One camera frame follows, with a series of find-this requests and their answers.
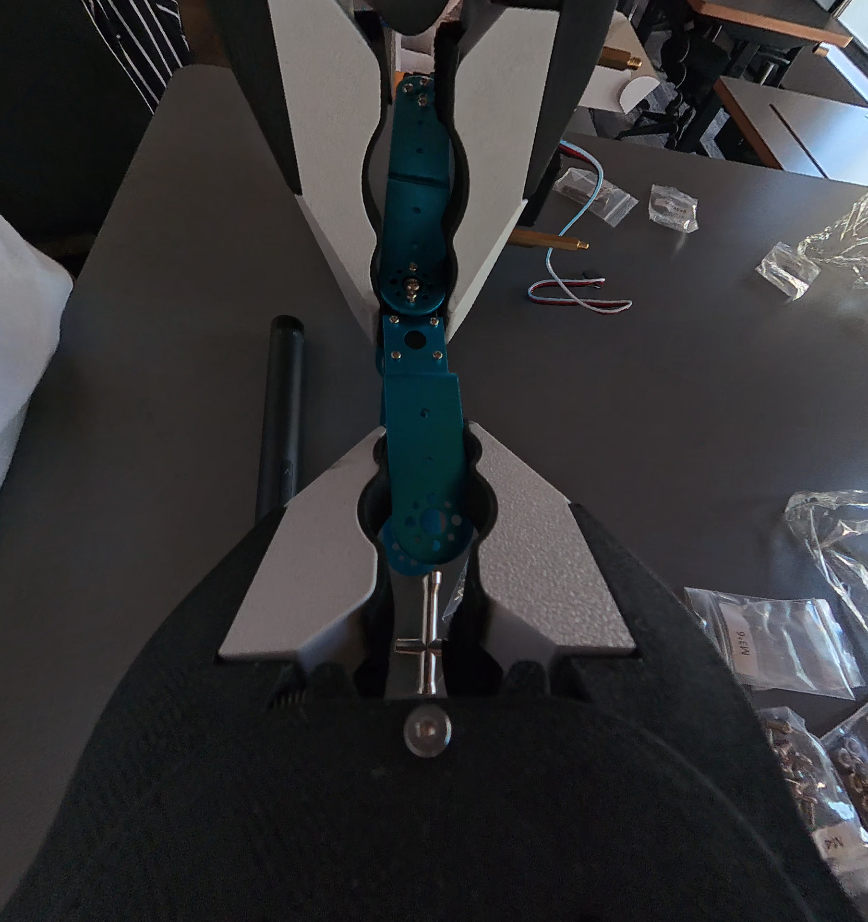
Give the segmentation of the silver cross wrench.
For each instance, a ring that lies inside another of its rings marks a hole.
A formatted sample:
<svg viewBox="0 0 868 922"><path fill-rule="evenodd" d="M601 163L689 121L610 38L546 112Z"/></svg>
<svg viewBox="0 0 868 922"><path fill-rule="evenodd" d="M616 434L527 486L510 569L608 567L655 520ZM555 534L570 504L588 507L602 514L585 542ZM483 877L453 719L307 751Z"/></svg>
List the silver cross wrench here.
<svg viewBox="0 0 868 922"><path fill-rule="evenodd" d="M440 586L442 571L431 570L422 579L422 613L419 636L396 638L394 653L410 655L417 659L416 694L426 698L437 697L437 667L442 653L440 629Z"/></svg>

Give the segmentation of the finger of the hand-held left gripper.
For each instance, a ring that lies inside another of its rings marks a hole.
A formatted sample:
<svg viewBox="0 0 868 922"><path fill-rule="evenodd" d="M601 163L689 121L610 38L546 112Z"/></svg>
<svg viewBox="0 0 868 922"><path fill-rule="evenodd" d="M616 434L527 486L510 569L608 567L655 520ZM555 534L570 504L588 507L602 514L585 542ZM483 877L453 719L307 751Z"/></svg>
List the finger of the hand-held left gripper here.
<svg viewBox="0 0 868 922"><path fill-rule="evenodd" d="M377 232L365 161L382 119L382 70L354 8L269 1L301 191L295 197L361 330L377 336Z"/></svg>
<svg viewBox="0 0 868 922"><path fill-rule="evenodd" d="M558 19L554 9L463 7L451 117L466 184L452 236L456 281L448 330L458 330L471 311L527 202Z"/></svg>

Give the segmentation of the clear zip bag of screws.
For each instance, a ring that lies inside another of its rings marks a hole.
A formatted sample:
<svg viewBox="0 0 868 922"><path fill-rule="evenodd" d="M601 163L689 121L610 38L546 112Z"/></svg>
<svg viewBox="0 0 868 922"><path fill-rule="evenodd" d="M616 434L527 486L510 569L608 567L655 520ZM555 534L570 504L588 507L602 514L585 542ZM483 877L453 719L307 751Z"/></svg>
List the clear zip bag of screws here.
<svg viewBox="0 0 868 922"><path fill-rule="evenodd" d="M758 718L821 859L850 897L867 894L868 831L831 757L792 709L761 709Z"/></svg>

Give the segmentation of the small clear labelled zip bag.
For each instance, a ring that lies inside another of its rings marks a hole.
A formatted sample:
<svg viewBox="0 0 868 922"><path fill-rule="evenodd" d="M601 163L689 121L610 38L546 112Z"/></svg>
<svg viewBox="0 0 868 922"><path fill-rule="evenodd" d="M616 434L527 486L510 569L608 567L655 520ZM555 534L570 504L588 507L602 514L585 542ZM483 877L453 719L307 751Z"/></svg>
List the small clear labelled zip bag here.
<svg viewBox="0 0 868 922"><path fill-rule="evenodd" d="M460 571L457 582L452 590L450 600L440 615L440 620L444 625L450 623L451 619L457 613L463 603L467 572L468 560L463 563L463 569Z"/></svg>

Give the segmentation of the wood-edged desk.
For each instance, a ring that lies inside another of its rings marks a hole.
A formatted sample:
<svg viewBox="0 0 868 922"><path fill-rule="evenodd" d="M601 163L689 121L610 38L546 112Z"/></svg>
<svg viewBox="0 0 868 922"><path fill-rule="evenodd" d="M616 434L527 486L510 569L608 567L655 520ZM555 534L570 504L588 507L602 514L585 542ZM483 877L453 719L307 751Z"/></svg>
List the wood-edged desk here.
<svg viewBox="0 0 868 922"><path fill-rule="evenodd" d="M764 166L868 187L868 108L725 76L713 89Z"/></svg>
<svg viewBox="0 0 868 922"><path fill-rule="evenodd" d="M854 39L817 1L686 1L702 17L839 49Z"/></svg>

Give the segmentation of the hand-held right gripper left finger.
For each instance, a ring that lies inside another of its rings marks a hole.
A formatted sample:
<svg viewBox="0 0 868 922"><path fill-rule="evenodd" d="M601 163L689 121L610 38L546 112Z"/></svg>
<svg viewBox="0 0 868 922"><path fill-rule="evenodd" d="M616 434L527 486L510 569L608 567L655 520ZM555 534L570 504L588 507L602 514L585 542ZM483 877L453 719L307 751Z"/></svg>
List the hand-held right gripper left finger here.
<svg viewBox="0 0 868 922"><path fill-rule="evenodd" d="M378 552L359 498L379 472L382 426L292 498L218 651L225 661L289 660L355 670L368 654L360 609L378 582Z"/></svg>

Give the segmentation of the dark grey desk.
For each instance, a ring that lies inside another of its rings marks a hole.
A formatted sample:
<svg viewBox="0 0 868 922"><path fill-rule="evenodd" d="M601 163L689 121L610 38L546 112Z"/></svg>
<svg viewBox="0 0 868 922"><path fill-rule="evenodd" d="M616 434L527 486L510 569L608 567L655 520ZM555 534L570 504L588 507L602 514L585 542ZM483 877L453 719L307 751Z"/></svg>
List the dark grey desk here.
<svg viewBox="0 0 868 922"><path fill-rule="evenodd" d="M868 291L824 267L788 303L755 271L866 191L576 135L635 209L579 222L630 310L529 303L509 248L449 348L466 414L676 592L830 596L784 508L868 490ZM699 202L683 234L651 185ZM379 420L381 383L230 70L174 76L62 316L0 491L0 909L115 687L250 530L276 315L306 331L301 480Z"/></svg>

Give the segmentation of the crumpled clear plastic wrap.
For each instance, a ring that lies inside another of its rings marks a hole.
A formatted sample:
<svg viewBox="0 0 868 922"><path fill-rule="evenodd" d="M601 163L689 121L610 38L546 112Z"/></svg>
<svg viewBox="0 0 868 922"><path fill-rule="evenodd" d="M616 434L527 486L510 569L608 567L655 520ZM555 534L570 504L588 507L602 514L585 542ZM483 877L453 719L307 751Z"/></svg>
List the crumpled clear plastic wrap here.
<svg viewBox="0 0 868 922"><path fill-rule="evenodd" d="M798 491L784 518L842 605L868 631L868 491Z"/></svg>
<svg viewBox="0 0 868 922"><path fill-rule="evenodd" d="M797 254L819 266L840 269L856 287L868 291L868 191L847 214L802 240Z"/></svg>

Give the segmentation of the person's white shirt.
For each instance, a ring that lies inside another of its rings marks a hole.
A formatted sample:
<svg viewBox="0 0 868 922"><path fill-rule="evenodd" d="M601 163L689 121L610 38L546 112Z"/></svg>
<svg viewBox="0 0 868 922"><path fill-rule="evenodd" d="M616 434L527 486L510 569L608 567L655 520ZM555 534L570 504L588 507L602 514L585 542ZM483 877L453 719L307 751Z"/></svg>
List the person's white shirt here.
<svg viewBox="0 0 868 922"><path fill-rule="evenodd" d="M72 287L70 273L0 214L0 490Z"/></svg>

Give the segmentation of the black electric screwdriver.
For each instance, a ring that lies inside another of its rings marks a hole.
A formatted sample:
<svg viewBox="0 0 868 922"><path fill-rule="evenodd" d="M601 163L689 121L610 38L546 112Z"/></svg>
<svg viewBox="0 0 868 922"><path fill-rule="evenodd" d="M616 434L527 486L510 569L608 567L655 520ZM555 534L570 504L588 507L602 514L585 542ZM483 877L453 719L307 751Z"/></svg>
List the black electric screwdriver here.
<svg viewBox="0 0 868 922"><path fill-rule="evenodd" d="M305 370L305 330L295 316L272 320L257 478L255 522L298 493Z"/></svg>

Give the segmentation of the black white striped cloth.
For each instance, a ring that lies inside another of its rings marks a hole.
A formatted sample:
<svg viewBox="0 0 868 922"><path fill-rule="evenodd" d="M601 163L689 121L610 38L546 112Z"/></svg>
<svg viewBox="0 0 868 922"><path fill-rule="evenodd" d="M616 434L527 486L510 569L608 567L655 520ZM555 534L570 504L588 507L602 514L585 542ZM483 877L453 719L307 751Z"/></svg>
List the black white striped cloth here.
<svg viewBox="0 0 868 922"><path fill-rule="evenodd" d="M154 112L172 76L194 61L177 1L83 1L100 39Z"/></svg>

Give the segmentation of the blue metal toy robot arm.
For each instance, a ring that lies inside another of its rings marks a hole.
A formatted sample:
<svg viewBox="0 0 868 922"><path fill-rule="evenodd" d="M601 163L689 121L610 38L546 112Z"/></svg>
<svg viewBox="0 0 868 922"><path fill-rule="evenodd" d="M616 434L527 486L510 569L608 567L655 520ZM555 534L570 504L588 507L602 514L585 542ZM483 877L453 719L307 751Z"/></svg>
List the blue metal toy robot arm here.
<svg viewBox="0 0 868 922"><path fill-rule="evenodd" d="M458 272L453 235L468 163L451 123L453 91L432 74L394 88L376 253L378 359L391 513L381 540L393 570L427 575L468 546L468 468L457 375L447 357Z"/></svg>

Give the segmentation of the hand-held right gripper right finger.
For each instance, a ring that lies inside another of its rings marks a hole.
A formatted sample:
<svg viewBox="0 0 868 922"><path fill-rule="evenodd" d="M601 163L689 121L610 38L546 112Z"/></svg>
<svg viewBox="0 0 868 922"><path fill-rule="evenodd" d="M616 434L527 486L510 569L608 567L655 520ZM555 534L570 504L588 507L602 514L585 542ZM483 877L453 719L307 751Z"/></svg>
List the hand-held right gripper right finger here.
<svg viewBox="0 0 868 922"><path fill-rule="evenodd" d="M473 528L455 660L547 670L569 656L626 657L636 643L571 503L480 424L468 422L464 513Z"/></svg>

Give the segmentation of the white card insert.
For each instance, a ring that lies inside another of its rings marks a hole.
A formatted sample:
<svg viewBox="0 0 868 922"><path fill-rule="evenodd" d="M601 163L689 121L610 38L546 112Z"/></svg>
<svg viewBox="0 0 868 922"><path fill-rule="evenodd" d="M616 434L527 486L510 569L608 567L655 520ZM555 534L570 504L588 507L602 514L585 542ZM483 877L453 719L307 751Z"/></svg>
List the white card insert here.
<svg viewBox="0 0 868 922"><path fill-rule="evenodd" d="M583 91L578 107L628 114L660 86L653 70L614 70L597 66Z"/></svg>

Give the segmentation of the large clear labelled zip bag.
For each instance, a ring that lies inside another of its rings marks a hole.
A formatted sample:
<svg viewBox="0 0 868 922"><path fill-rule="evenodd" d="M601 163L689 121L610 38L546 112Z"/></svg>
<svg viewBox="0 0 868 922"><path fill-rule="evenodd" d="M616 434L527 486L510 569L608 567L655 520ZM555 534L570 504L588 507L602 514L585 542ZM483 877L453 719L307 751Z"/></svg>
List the large clear labelled zip bag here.
<svg viewBox="0 0 868 922"><path fill-rule="evenodd" d="M687 587L690 611L737 681L854 701L864 686L853 648L823 599L774 600Z"/></svg>

